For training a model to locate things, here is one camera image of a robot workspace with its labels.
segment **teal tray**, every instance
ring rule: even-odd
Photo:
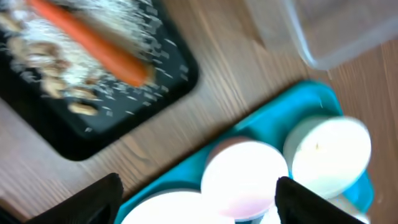
[[[312,81],[293,86],[130,198],[120,207],[115,224],[120,224],[135,206],[156,192],[176,188],[199,190],[206,158],[220,141],[232,136],[247,136],[266,142],[282,152],[290,130],[304,118],[317,114],[343,114],[333,90]],[[368,174],[365,172],[344,195],[359,211],[367,212],[374,197]]]

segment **black object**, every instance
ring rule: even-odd
[[[275,203],[281,224],[363,224],[288,177],[278,180]]]
[[[122,195],[119,176],[110,174],[26,224],[113,224]]]
[[[129,90],[129,95],[136,101],[116,90],[113,96],[115,100],[97,93],[103,101],[92,103],[99,109],[99,115],[73,114],[68,111],[67,103],[74,99],[43,98],[39,83],[27,83],[11,70],[11,58],[6,54],[0,55],[0,97],[63,157],[81,161],[99,152],[186,95],[197,83],[198,65],[195,59],[162,3],[159,0],[153,0],[152,3],[155,10],[151,12],[162,21],[154,36],[161,48],[158,52],[151,52],[154,65],[158,68],[156,84],[159,87],[151,88],[152,93],[149,95],[162,95],[158,99],[152,100],[148,94],[140,93],[144,90]],[[0,42],[5,41],[5,38],[0,37]],[[109,114],[103,106],[111,108],[112,113]]]
[[[0,207],[0,223],[1,224],[21,224],[19,220],[13,217],[10,213]]]

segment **white grains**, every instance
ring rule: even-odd
[[[162,62],[162,61],[160,61],[160,60],[157,60],[156,58],[152,59],[152,61],[153,61],[153,62],[155,62],[155,63],[158,63],[158,64],[163,64],[163,62]]]
[[[167,88],[166,86],[162,86],[162,90],[165,91],[166,93],[169,92],[169,88]]]
[[[158,90],[160,88],[160,86],[157,85],[156,83],[148,83],[147,85],[154,88],[155,90]]]
[[[164,50],[162,50],[160,54],[161,54],[163,57],[167,58],[167,59],[169,59],[169,58],[170,58],[170,55],[169,55],[169,53],[167,53],[167,52],[166,52],[166,51],[164,51]]]
[[[161,68],[158,68],[158,67],[155,67],[155,69],[160,71],[160,72],[166,72],[164,69],[161,69]]]
[[[142,87],[140,87],[140,89],[152,93],[152,89],[149,88],[148,86],[142,86]]]
[[[151,13],[151,14],[153,14],[153,15],[155,15],[155,16],[157,16],[157,10],[154,9],[153,7],[151,7],[151,6],[147,6],[147,10],[146,11]]]
[[[168,42],[169,44],[171,44],[171,45],[174,45],[174,46],[177,46],[174,42],[172,42],[171,40],[169,40],[169,39],[164,39],[166,42]]]
[[[189,68],[188,68],[187,66],[185,66],[185,65],[181,65],[181,66],[180,66],[180,70],[183,71],[183,72],[185,72],[185,73],[188,73],[188,72],[189,72]]]
[[[136,101],[137,101],[137,99],[135,99],[135,98],[132,97],[132,96],[127,96],[127,98],[129,98],[130,100],[136,100]]]
[[[115,98],[113,98],[112,96],[109,96],[109,95],[105,95],[105,97],[107,97],[110,100],[116,100]]]
[[[157,101],[157,98],[154,97],[153,95],[149,94],[149,93],[144,93],[144,97],[148,98],[148,99],[151,99],[151,100],[154,100],[154,101]]]
[[[173,76],[171,76],[170,74],[168,74],[168,73],[163,73],[165,76],[167,76],[167,77],[169,77],[169,78],[173,78]]]
[[[112,112],[112,111],[107,111],[107,112],[106,112],[106,115],[107,115],[107,116],[110,116],[110,117],[113,117],[113,112]]]
[[[187,77],[186,75],[181,74],[180,77],[181,77],[183,80],[188,81],[188,77]]]
[[[141,93],[142,93],[142,90],[140,90],[139,88],[134,88],[134,91],[133,91],[135,94],[138,94],[138,95],[140,95]]]

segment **wooden table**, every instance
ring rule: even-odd
[[[337,92],[347,115],[372,135],[369,173],[373,223],[398,223],[398,42],[377,47],[327,72],[268,52],[242,0],[167,0],[201,66],[197,88],[178,103],[83,162],[60,157],[0,101],[0,206],[34,217],[111,172],[125,199],[278,92],[315,78]]]

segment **clear plastic container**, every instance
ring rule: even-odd
[[[246,0],[267,49],[328,70],[398,34],[398,0]]]

